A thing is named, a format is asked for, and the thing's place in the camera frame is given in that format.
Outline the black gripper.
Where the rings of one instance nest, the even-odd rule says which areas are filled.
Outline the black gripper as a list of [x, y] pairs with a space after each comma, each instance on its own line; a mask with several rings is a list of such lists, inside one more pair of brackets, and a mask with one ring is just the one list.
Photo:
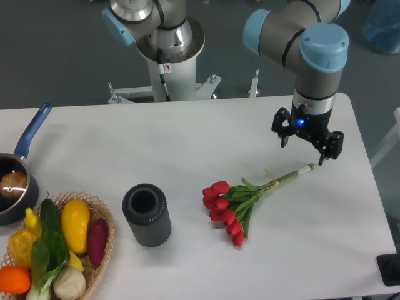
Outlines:
[[296, 135], [310, 143], [321, 144], [318, 165], [325, 160], [337, 159], [341, 154], [344, 142], [344, 133], [341, 131], [329, 132], [328, 124], [332, 109], [324, 114], [306, 114], [299, 116], [298, 108], [292, 105], [291, 113], [281, 107], [274, 115], [271, 130], [281, 139], [281, 147], [288, 143], [289, 137]]

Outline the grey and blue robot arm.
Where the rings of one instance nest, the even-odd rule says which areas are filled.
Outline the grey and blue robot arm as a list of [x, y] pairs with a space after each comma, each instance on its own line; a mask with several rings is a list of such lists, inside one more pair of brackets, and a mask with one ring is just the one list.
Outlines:
[[[272, 123], [281, 145], [298, 136], [321, 160], [336, 159], [343, 148], [343, 133], [331, 132], [328, 124], [349, 46], [335, 20], [348, 6], [348, 1], [291, 1], [279, 12], [259, 9], [242, 34], [249, 50], [296, 75], [292, 106], [280, 109]], [[204, 31], [187, 15], [185, 1], [111, 1], [102, 19], [121, 44], [135, 44], [146, 58], [156, 102], [211, 97], [196, 81]]]

